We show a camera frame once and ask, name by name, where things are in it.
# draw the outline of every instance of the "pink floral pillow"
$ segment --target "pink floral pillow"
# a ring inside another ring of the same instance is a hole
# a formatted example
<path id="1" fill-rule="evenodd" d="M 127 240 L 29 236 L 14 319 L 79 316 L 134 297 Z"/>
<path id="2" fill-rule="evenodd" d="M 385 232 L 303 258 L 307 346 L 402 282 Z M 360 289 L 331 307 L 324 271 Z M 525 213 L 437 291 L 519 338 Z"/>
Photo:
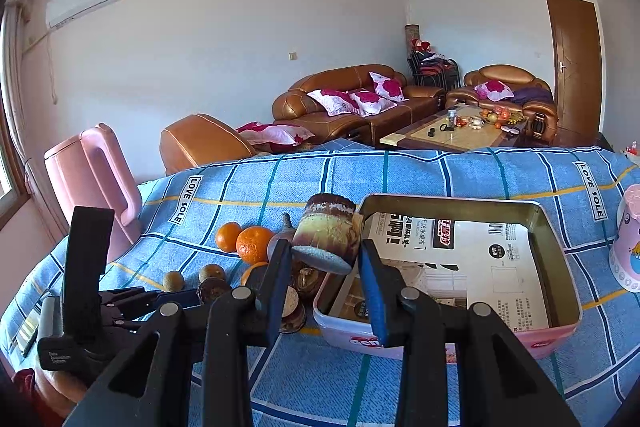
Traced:
<path id="1" fill-rule="evenodd" d="M 351 100 L 348 92 L 335 89 L 316 89 L 307 94 L 324 107 L 329 116 L 338 116 L 339 114 L 366 116 L 366 113 L 360 111 L 358 104 Z"/>
<path id="2" fill-rule="evenodd" d="M 376 93 L 386 98 L 387 100 L 393 100 L 394 102 L 402 102 L 404 100 L 404 94 L 402 94 L 402 84 L 395 79 L 387 78 L 382 74 L 373 73 L 369 71 L 371 80 L 376 87 Z"/>
<path id="3" fill-rule="evenodd" d="M 351 98 L 358 104 L 360 110 L 366 114 L 379 114 L 387 109 L 396 107 L 394 102 L 382 98 L 367 89 L 359 89 L 351 93 Z"/>
<path id="4" fill-rule="evenodd" d="M 250 122 L 237 129 L 240 136 L 251 145 L 276 143 L 280 145 L 299 145 L 315 136 L 300 125 Z"/>
<path id="5" fill-rule="evenodd" d="M 489 99 L 492 102 L 500 102 L 505 98 L 513 98 L 513 91 L 500 80 L 489 80 L 489 82 L 475 86 L 474 90 L 482 100 Z"/>

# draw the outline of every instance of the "curtain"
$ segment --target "curtain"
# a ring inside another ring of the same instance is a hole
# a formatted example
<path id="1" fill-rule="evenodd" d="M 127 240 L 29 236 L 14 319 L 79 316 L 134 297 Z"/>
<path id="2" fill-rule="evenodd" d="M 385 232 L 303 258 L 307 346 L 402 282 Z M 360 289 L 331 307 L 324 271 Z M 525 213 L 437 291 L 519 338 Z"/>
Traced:
<path id="1" fill-rule="evenodd" d="M 25 185 L 50 239 L 57 244 L 68 233 L 68 224 L 50 185 L 46 170 L 34 161 L 33 141 L 28 134 L 22 106 L 22 31 L 29 17 L 28 0 L 7 0 L 0 26 L 0 87 L 2 103 L 15 150 L 25 172 Z"/>

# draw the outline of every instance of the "pink plastic box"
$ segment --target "pink plastic box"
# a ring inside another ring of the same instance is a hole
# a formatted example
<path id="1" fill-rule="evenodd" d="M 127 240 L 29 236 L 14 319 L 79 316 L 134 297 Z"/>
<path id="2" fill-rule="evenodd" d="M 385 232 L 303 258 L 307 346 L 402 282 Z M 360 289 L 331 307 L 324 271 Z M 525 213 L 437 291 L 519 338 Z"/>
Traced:
<path id="1" fill-rule="evenodd" d="M 542 359 L 570 337 L 582 320 L 582 307 L 564 251 L 544 209 L 536 202 L 371 194 L 362 200 L 358 211 L 365 219 L 376 212 L 389 212 L 431 219 L 524 225 L 529 230 L 529 244 L 538 268 L 550 327 L 519 331 L 516 336 L 533 357 Z M 327 314 L 343 281 L 342 276 L 327 274 L 314 300 L 314 318 L 324 339 L 332 346 L 401 359 L 402 347 L 382 347 L 370 324 Z M 455 362 L 453 345 L 447 345 L 447 362 Z"/>

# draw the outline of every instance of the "orange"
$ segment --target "orange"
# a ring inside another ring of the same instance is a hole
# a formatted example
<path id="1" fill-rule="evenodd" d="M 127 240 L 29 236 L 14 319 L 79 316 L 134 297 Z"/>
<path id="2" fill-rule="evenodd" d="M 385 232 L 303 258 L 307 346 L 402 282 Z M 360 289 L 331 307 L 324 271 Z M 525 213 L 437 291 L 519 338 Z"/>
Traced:
<path id="1" fill-rule="evenodd" d="M 242 232 L 242 227 L 235 221 L 225 223 L 216 233 L 216 245 L 223 252 L 230 253 L 236 251 L 236 241 Z"/>
<path id="2" fill-rule="evenodd" d="M 267 245 L 274 236 L 271 230 L 265 227 L 249 227 L 242 230 L 236 240 L 236 251 L 245 263 L 256 264 L 267 262 Z"/>
<path id="3" fill-rule="evenodd" d="M 249 268 L 247 268 L 244 273 L 242 274 L 242 277 L 240 278 L 240 285 L 241 286 L 246 286 L 246 281 L 247 279 L 249 279 L 249 276 L 251 275 L 252 270 L 254 270 L 254 268 L 257 268 L 258 266 L 268 266 L 269 263 L 256 263 L 256 264 L 252 264 Z"/>

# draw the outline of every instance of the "air conditioner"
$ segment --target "air conditioner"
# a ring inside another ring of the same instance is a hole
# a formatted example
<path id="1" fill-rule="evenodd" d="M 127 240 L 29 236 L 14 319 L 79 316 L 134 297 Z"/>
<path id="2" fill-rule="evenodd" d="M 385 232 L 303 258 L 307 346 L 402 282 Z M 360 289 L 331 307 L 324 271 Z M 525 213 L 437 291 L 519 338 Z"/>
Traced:
<path id="1" fill-rule="evenodd" d="M 47 3 L 47 28 L 54 30 L 117 0 L 51 0 Z"/>

